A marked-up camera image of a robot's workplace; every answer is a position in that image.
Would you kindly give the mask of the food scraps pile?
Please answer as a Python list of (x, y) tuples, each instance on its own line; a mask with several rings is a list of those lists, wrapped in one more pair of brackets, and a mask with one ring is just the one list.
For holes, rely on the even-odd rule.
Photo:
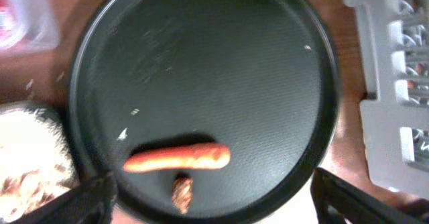
[(44, 109), (1, 114), (1, 222), (10, 223), (78, 184), (63, 126)]

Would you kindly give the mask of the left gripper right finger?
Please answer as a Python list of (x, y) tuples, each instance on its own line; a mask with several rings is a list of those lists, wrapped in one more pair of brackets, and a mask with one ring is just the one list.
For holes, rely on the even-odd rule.
[(385, 205), (322, 168), (314, 171), (310, 192), (318, 222), (414, 223), (428, 222), (428, 210), (415, 217)]

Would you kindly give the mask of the orange carrot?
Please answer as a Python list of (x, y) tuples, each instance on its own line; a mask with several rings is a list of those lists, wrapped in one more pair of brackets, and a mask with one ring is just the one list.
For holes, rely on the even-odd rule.
[(157, 170), (217, 170), (231, 160), (230, 149), (218, 143), (203, 143), (149, 150), (130, 157), (123, 165), (126, 172), (142, 173)]

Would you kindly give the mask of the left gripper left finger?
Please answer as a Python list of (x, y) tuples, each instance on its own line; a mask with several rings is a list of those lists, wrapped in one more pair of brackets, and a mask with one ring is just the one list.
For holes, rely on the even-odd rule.
[(110, 224), (117, 194), (113, 173), (105, 171), (12, 224)]

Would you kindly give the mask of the brown food lump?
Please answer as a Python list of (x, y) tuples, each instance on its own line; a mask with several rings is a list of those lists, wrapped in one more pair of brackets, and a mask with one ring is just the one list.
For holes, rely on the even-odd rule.
[(179, 176), (175, 179), (172, 189), (172, 202), (181, 212), (187, 214), (193, 200), (193, 179), (189, 176)]

